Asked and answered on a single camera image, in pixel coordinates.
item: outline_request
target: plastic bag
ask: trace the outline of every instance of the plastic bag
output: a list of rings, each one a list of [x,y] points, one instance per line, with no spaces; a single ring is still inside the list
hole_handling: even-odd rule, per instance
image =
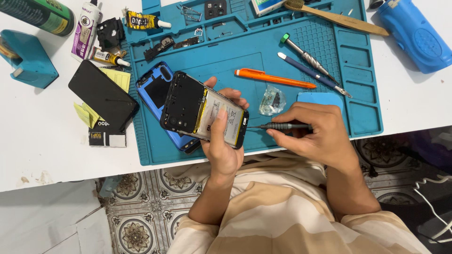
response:
[[[286,95],[274,86],[267,85],[264,97],[259,106],[259,114],[273,116],[280,113],[286,106]]]

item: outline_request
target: hand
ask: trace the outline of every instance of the hand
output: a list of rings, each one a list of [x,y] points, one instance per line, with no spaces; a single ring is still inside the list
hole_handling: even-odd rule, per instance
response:
[[[292,137],[273,129],[267,130],[279,146],[343,172],[359,165],[339,107],[295,102],[287,112],[272,119],[272,122],[292,121],[311,124],[313,133],[307,134],[306,130],[293,129]]]
[[[213,88],[216,83],[216,77],[211,77],[204,82],[210,88]],[[238,90],[225,88],[218,91],[218,93],[232,100],[243,109],[247,109],[250,106],[246,99],[240,98],[241,92]],[[242,166],[244,155],[243,147],[235,150],[225,143],[224,131],[226,130],[226,122],[226,111],[220,109],[211,127],[210,142],[201,140],[202,150],[212,166],[211,179],[220,183],[235,177],[235,173]]]

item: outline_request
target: striped shirt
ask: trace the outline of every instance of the striped shirt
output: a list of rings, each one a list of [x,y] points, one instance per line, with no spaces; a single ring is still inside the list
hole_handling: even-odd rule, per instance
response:
[[[183,217],[167,253],[430,253],[392,212],[337,221],[323,165],[281,154],[240,168],[220,226]]]

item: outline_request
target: sim tray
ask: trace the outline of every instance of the sim tray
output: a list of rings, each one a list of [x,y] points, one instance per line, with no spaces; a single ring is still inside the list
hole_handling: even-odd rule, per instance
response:
[[[180,7],[177,6],[177,8],[180,10],[180,13],[186,17],[189,17],[193,20],[195,20],[196,22],[201,22],[201,17],[202,17],[202,13],[193,10],[192,8],[189,8],[187,6],[181,5]],[[195,18],[193,17],[193,15],[199,15],[199,18]]]

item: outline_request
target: yellow sticky note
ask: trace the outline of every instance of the yellow sticky note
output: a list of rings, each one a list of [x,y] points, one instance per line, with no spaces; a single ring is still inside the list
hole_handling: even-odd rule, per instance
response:
[[[77,115],[82,119],[82,121],[88,125],[91,129],[94,127],[94,124],[96,123],[92,117],[90,117],[89,112],[83,109],[80,105],[74,102],[74,108],[77,112]]]
[[[119,85],[119,87],[126,91],[126,93],[129,93],[130,73],[115,71],[107,68],[99,68],[99,70],[105,73],[111,80]]]
[[[90,117],[92,116],[93,121],[97,121],[99,119],[100,116],[86,103],[83,102],[82,108],[84,110],[88,111],[88,113],[90,114]]]

